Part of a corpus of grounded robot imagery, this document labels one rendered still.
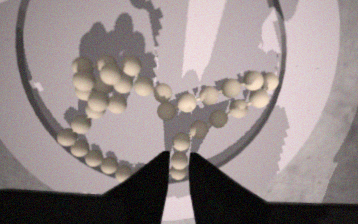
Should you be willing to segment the pale round bead board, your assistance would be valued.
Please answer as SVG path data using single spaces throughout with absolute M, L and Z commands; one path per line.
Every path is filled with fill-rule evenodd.
M 170 86 L 169 103 L 202 88 L 221 90 L 227 79 L 243 83 L 250 71 L 275 73 L 268 103 L 248 105 L 242 118 L 228 116 L 223 128 L 208 126 L 190 137 L 182 152 L 186 176 L 169 174 L 162 221 L 194 218 L 189 189 L 190 153 L 198 153 L 251 192 L 265 185 L 295 156 L 315 128 L 333 85 L 339 44 L 338 0 L 0 0 L 0 140 L 31 174 L 62 193 L 103 194 L 117 186 L 113 174 L 90 166 L 57 136 L 78 115 L 88 116 L 75 93 L 72 62 L 96 64 L 104 54 L 121 68 L 128 55 L 139 58 L 138 73 Z M 129 75 L 130 76 L 130 75 Z M 108 108 L 86 133 L 89 152 L 115 158 L 133 172 L 162 151 L 179 152 L 177 133 L 190 134 L 194 121 L 209 123 L 215 110 L 232 101 L 249 102 L 254 90 L 190 112 L 176 109 L 159 118 L 153 91 L 133 87 L 122 93 L 122 113 Z M 72 129 L 72 128 L 71 128 Z M 103 159 L 103 160 L 104 160 Z

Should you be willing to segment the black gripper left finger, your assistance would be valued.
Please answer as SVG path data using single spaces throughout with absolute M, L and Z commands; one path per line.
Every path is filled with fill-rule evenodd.
M 161 224 L 170 151 L 103 194 L 0 189 L 0 224 Z

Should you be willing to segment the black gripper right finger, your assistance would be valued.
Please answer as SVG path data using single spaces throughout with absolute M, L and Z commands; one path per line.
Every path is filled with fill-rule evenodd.
M 358 204 L 267 202 L 194 152 L 189 189 L 196 224 L 358 224 Z

